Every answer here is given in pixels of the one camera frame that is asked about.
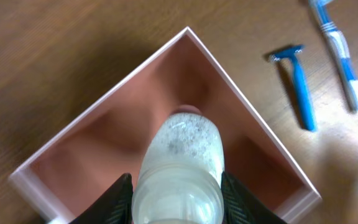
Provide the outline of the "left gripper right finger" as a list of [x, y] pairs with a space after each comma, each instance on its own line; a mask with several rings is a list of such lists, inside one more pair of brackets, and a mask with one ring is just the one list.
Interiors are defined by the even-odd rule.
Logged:
[[287, 224], [268, 209], [232, 174], [224, 171], [221, 180], [224, 224]]

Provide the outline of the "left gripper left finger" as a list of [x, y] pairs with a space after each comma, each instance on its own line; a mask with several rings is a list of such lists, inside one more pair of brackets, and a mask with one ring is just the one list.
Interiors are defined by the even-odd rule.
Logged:
[[132, 176], [125, 173], [70, 224], [131, 224]]

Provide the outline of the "clear foaming soap pump bottle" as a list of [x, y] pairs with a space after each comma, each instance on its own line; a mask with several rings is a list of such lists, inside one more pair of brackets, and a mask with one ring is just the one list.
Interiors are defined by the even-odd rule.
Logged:
[[147, 148], [132, 198], [134, 223], [222, 223], [224, 152], [216, 125], [182, 105]]

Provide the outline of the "blue disposable razor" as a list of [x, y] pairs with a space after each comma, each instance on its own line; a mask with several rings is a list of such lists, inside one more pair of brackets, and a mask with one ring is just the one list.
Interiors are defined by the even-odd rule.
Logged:
[[308, 89], [303, 67], [296, 56], [301, 53], [303, 49], [303, 44], [290, 45], [288, 47], [281, 48], [280, 50], [270, 53], [268, 61], [279, 62], [281, 60], [288, 59], [291, 62], [293, 68], [292, 83], [303, 127], [308, 131], [315, 132], [317, 131], [317, 124], [314, 115], [313, 103], [310, 97], [310, 91]]

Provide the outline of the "blue white toothbrush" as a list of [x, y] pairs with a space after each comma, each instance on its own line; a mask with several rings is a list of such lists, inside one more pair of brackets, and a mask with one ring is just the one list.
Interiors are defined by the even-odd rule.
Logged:
[[309, 0], [308, 4], [334, 55], [349, 108], [352, 112], [358, 114], [358, 77], [352, 67], [346, 38], [330, 18], [326, 9], [326, 5], [330, 2], [327, 0]]

